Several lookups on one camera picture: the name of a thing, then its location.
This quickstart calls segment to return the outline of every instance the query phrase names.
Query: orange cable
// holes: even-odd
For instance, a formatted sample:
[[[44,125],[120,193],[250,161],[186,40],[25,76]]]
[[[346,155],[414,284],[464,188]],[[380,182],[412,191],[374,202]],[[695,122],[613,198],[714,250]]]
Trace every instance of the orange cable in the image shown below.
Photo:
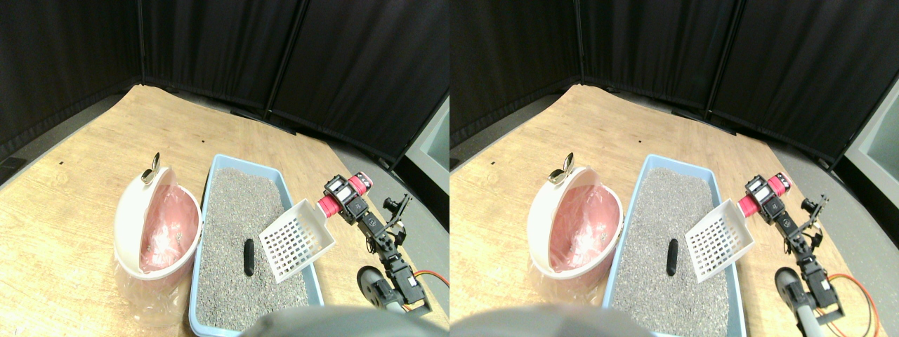
[[[880,314],[877,312],[877,305],[874,304],[874,298],[871,297],[871,294],[868,293],[868,290],[865,288],[865,286],[861,285],[861,282],[859,282],[857,279],[855,279],[847,274],[833,274],[833,275],[827,277],[827,280],[839,279],[839,278],[845,278],[845,279],[851,280],[852,282],[855,282],[855,284],[858,285],[859,288],[861,288],[861,291],[863,291],[865,293],[865,296],[868,297],[868,301],[871,302],[871,307],[874,309],[874,318],[875,318],[874,337],[877,337],[877,335],[880,333]],[[818,309],[818,313],[820,313],[821,315],[824,315],[824,311],[821,310],[820,308]],[[837,324],[835,324],[834,322],[830,322],[830,325],[833,326],[833,328],[837,329],[837,332],[839,332],[842,337],[846,337],[846,334],[843,333],[843,331],[841,331],[840,328],[837,327]]]

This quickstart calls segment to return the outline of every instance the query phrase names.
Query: black partition panel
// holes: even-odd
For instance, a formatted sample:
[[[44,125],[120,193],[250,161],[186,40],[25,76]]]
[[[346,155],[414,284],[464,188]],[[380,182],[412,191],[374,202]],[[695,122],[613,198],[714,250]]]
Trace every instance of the black partition panel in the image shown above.
[[[735,6],[581,0],[584,82],[704,109]]]
[[[272,112],[395,162],[450,88],[448,1],[314,1]]]
[[[0,159],[139,79],[133,1],[10,1],[0,13]]]
[[[833,161],[899,71],[899,2],[749,1],[712,106]]]
[[[580,78],[573,1],[455,1],[451,146]]]
[[[146,80],[262,108],[301,5],[143,1]]]

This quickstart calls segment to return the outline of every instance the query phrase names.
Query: litter box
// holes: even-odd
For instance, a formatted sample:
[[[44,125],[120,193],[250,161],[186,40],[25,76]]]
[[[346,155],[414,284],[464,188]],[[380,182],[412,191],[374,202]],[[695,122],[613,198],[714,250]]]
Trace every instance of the litter box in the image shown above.
[[[212,166],[209,168],[209,176],[207,176],[206,178],[206,188],[203,192],[202,219],[204,223],[206,222],[206,208],[209,206],[209,204],[207,203],[207,197],[209,196],[209,190],[212,188],[212,177],[217,169],[226,167],[233,167],[243,173],[271,179],[273,182],[275,182],[275,186],[278,186],[278,192],[280,192],[281,196],[281,204],[284,206],[284,209],[286,210],[293,207],[293,200],[290,198],[290,193],[287,191],[287,184],[284,183],[284,177],[281,176],[278,170],[275,170],[271,167],[250,163],[246,160],[237,159],[227,155],[216,155],[212,159]],[[202,256],[203,239],[201,235],[200,245],[197,247],[197,256],[195,257],[195,261],[193,263],[193,279],[191,280],[191,303],[188,308],[188,318],[191,321],[191,330],[193,330],[194,333],[201,337],[237,336],[240,334],[239,331],[203,325],[200,324],[200,322],[197,320],[197,287],[200,280],[200,266],[202,265]],[[271,271],[268,269],[259,269],[258,272]],[[309,266],[303,269],[300,274],[303,276],[303,280],[306,282],[309,305],[323,306],[324,303],[322,301],[322,289],[318,286],[318,277],[316,276],[315,265],[309,264]]]
[[[621,237],[618,242],[618,249],[615,250],[615,258],[612,261],[611,271],[609,273],[609,283],[606,285],[606,294],[602,299],[602,307],[611,307],[612,299],[615,297],[615,278],[618,276],[619,262],[621,262],[621,252],[624,251],[624,244],[628,238],[628,227],[630,226],[631,213],[634,212],[636,205],[636,197],[640,192],[640,183],[643,178],[656,167],[664,167],[675,171],[676,173],[698,177],[708,182],[708,187],[712,190],[712,207],[721,204],[721,193],[718,191],[718,183],[715,181],[715,174],[705,167],[699,167],[693,164],[687,164],[666,158],[660,155],[648,155],[643,162],[643,169],[636,178],[636,186],[634,194],[630,198],[628,205],[628,215],[624,220],[624,229],[621,231]],[[743,319],[743,300],[740,297],[740,281],[736,275],[736,263],[732,263],[725,269],[725,278],[727,279],[727,336],[729,337],[745,337],[746,321]],[[657,336],[670,336],[665,333],[654,333]]]

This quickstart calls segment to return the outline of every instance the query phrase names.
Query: litter scoop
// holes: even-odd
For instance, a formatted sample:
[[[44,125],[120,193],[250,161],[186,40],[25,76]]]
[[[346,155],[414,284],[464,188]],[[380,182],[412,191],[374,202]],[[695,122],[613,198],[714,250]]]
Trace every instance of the litter scoop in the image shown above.
[[[296,275],[334,247],[334,236],[325,226],[329,217],[341,211],[340,203],[334,198],[345,200],[362,196],[371,189],[371,185],[365,173],[356,173],[346,181],[334,182],[325,187],[338,192],[326,193],[317,202],[317,208],[303,199],[259,234],[276,283]]]
[[[756,200],[783,195],[793,185],[784,173],[774,175],[767,184],[763,182],[760,177],[747,184],[748,193],[739,202],[728,199],[718,205],[685,235],[698,283],[715,276],[755,245],[746,218],[760,211]]]
[[[730,199],[708,212],[685,236],[697,283],[736,262],[755,244],[746,217]]]

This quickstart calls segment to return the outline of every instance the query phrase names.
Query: metal handle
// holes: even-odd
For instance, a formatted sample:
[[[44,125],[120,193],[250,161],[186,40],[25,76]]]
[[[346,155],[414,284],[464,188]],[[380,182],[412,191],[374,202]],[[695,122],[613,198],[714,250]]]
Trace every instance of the metal handle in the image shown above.
[[[565,157],[564,162],[562,162],[562,169],[556,169],[550,173],[547,180],[558,185],[565,181],[565,178],[568,177],[568,174],[571,174],[572,170],[574,170],[574,152]]]

